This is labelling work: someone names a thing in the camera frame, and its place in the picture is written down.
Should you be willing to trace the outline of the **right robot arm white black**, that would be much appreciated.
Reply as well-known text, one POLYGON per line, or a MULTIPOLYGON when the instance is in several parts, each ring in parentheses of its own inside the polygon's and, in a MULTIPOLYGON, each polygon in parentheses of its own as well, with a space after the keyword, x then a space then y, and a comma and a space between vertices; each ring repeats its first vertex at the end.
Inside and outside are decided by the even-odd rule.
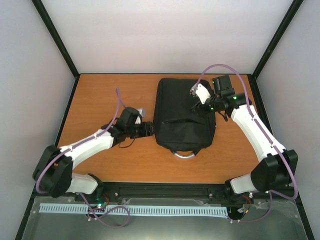
POLYGON ((200 81, 191 87, 190 93, 199 98, 196 109, 216 112, 225 121, 231 119, 235 122, 248 139, 258 160, 251 173, 226 181, 231 193, 266 192, 295 200, 298 197, 294 177, 297 153, 287 150, 268 130, 249 100, 246 89, 242 93, 235 93, 228 75, 212 79, 212 84, 212 90, 200 81))

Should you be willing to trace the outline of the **black student backpack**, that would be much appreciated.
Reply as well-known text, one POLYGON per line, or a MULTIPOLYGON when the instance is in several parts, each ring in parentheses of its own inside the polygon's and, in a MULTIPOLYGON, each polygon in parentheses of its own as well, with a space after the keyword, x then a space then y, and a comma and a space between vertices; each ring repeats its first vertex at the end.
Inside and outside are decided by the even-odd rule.
POLYGON ((158 82, 153 127, 156 143, 181 159, 191 159, 211 146, 215 112, 200 113, 200 101, 190 95, 195 79, 162 78, 158 82))

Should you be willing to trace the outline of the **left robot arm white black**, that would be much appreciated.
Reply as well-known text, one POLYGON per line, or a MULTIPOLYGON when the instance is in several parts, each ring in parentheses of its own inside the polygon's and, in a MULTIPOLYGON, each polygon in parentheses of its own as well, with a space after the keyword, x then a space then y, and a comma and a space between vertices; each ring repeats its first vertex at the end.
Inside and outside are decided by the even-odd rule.
POLYGON ((120 117, 114 117, 92 135, 75 143, 56 147, 50 145, 43 154, 32 174, 35 190, 58 198, 65 193, 87 195, 92 201, 99 201, 104 195, 104 184, 92 173, 78 174, 74 169, 99 152, 111 149, 127 138, 150 137, 154 126, 143 121, 144 109, 126 107, 120 117))

